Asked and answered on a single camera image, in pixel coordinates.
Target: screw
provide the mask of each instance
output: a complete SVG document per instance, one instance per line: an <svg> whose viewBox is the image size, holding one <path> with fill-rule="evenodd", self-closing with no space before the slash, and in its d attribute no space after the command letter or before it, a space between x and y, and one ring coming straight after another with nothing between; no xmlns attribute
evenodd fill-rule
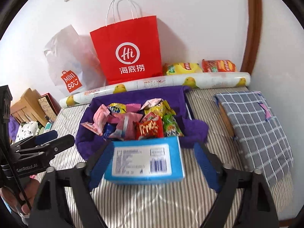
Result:
<svg viewBox="0 0 304 228"><path fill-rule="evenodd" d="M79 163L76 164L77 169L83 168L85 166L86 166L85 162L79 162Z"/></svg>
<svg viewBox="0 0 304 228"><path fill-rule="evenodd" d="M55 168L53 166L50 166L46 169L46 172L50 173L53 172L55 170Z"/></svg>
<svg viewBox="0 0 304 228"><path fill-rule="evenodd" d="M233 168L233 166L232 166L231 164L229 164L229 163L224 163L224 164L223 164L223 167L224 167L225 169L229 169L229 170L231 170L231 169Z"/></svg>
<svg viewBox="0 0 304 228"><path fill-rule="evenodd" d="M255 168L253 172L254 172L255 174L259 174L259 175L262 174L262 171L261 171L259 168Z"/></svg>

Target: wooden headboard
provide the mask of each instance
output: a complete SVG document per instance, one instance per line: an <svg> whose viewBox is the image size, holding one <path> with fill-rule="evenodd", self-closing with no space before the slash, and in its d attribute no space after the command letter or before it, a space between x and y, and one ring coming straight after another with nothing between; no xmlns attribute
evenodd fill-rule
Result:
<svg viewBox="0 0 304 228"><path fill-rule="evenodd" d="M30 88L22 94L19 101L11 106L11 115L13 115L19 123L39 121L43 126L47 124L44 118L45 113L38 103L39 95Z"/></svg>

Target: purple cloth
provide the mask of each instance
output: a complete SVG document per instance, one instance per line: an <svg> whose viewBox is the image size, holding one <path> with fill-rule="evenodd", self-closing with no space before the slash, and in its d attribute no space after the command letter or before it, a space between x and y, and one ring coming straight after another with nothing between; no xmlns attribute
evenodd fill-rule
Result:
<svg viewBox="0 0 304 228"><path fill-rule="evenodd" d="M19 126L20 126L20 124L16 121L16 119L12 115L10 115L10 117L9 117L9 136L13 141L16 140Z"/></svg>
<svg viewBox="0 0 304 228"><path fill-rule="evenodd" d="M179 138L181 147L193 148L195 142L206 141L208 125L200 120L189 119L184 93L190 90L191 88L188 86L159 87L96 97L85 110L80 123L93 122L93 116L102 104L107 106L110 103L140 103L143 105L148 99L162 98L167 100L170 107L176 112L175 119L185 135ZM75 144L83 159L87 160L103 143L104 140L101 136L79 125Z"/></svg>

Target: mattress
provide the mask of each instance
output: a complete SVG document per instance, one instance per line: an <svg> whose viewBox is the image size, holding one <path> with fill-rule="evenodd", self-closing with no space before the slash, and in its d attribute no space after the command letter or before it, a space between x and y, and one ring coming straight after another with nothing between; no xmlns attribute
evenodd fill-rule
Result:
<svg viewBox="0 0 304 228"><path fill-rule="evenodd" d="M231 163L243 170L237 144L229 137L213 96L216 93L247 90L246 88L218 88L192 90L187 99L195 119L209 125L207 147L223 163ZM62 109L52 127L58 136L76 136L79 121L89 105ZM185 178L181 182L158 185L115 185L104 179L91 192L92 199L109 228L129 227L199 227L208 214L216 193L208 184L198 166L192 149L182 149ZM50 162L56 170L72 168L84 161L76 146L56 155ZM37 175L41 181L44 173ZM82 223L77 212L71 188L65 188L66 199L77 228ZM292 200L293 185L288 173L271 188L278 212ZM237 190L225 227L232 227L241 202L242 190Z"/></svg>

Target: brown wooden trim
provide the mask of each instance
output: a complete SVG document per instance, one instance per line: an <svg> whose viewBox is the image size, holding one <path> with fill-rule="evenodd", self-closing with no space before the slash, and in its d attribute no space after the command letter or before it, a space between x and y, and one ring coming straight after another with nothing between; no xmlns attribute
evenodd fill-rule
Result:
<svg viewBox="0 0 304 228"><path fill-rule="evenodd" d="M294 222L294 218L286 219L286 220L281 220L279 223L279 227L288 227Z"/></svg>
<svg viewBox="0 0 304 228"><path fill-rule="evenodd" d="M262 0L248 0L249 23L241 72L252 74L262 29Z"/></svg>

